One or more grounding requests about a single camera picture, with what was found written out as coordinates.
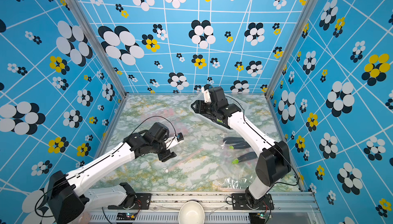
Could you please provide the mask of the dark purple eggplant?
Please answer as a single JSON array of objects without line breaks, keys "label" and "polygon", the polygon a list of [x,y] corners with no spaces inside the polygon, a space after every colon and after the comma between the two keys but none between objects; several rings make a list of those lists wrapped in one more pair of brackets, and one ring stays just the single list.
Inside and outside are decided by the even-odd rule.
[{"label": "dark purple eggplant", "polygon": [[241,142],[236,144],[230,144],[229,149],[237,150],[237,149],[247,149],[251,146],[247,142]]}]

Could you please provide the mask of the clear pink-dotted zip bag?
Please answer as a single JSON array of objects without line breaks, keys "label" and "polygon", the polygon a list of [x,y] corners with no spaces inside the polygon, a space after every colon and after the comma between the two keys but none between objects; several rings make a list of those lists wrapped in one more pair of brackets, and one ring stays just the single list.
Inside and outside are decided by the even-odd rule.
[{"label": "clear pink-dotted zip bag", "polygon": [[247,188],[256,178],[257,155],[239,135],[220,135],[217,149],[217,178],[215,185],[220,191]]}]

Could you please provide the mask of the eggplant with green stem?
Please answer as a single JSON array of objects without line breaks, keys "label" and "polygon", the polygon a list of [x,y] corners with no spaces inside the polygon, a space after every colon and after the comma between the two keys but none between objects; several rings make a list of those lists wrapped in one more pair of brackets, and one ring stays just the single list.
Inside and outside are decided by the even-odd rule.
[{"label": "eggplant with green stem", "polygon": [[256,159],[256,158],[257,158],[257,155],[255,154],[255,152],[249,152],[247,154],[241,155],[238,158],[235,158],[232,161],[232,164],[239,164],[239,163],[251,161],[251,160]]}]

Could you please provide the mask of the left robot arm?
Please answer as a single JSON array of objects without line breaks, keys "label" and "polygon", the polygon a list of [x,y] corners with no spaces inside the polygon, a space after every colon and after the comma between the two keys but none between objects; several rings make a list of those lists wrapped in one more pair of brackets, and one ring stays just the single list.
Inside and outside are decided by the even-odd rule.
[{"label": "left robot arm", "polygon": [[92,190],[102,178],[141,156],[156,154],[161,162],[177,155],[171,148],[182,143],[182,133],[173,137],[169,128],[155,122],[149,130],[133,132],[123,141],[92,162],[68,173],[51,175],[44,199],[58,224],[70,224],[84,212],[109,206],[121,209],[142,208],[134,189],[128,183]]}]

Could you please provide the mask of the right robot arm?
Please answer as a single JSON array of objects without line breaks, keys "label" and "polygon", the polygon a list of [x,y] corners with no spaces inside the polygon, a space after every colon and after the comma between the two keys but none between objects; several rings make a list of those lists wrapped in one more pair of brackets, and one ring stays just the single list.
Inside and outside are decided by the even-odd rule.
[{"label": "right robot arm", "polygon": [[250,209],[267,203],[265,196],[271,188],[292,170],[289,147],[260,131],[249,121],[240,105],[229,103],[221,87],[206,84],[201,89],[204,98],[197,99],[190,108],[199,117],[221,128],[236,131],[253,149],[258,161],[257,178],[245,190],[245,200]]}]

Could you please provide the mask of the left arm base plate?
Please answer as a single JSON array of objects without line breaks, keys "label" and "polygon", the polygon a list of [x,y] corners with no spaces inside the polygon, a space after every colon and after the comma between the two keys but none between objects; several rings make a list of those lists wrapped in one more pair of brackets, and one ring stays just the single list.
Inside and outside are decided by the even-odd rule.
[{"label": "left arm base plate", "polygon": [[110,205],[110,210],[148,210],[151,203],[151,193],[136,193],[130,199],[126,199],[119,206]]}]

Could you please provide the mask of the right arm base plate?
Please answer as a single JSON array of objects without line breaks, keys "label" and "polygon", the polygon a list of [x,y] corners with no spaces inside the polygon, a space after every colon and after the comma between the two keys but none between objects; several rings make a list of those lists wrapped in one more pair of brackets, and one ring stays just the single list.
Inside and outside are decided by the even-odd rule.
[{"label": "right arm base plate", "polygon": [[231,198],[234,210],[274,210],[271,194],[265,194],[260,199],[254,199],[249,193],[232,193]]}]

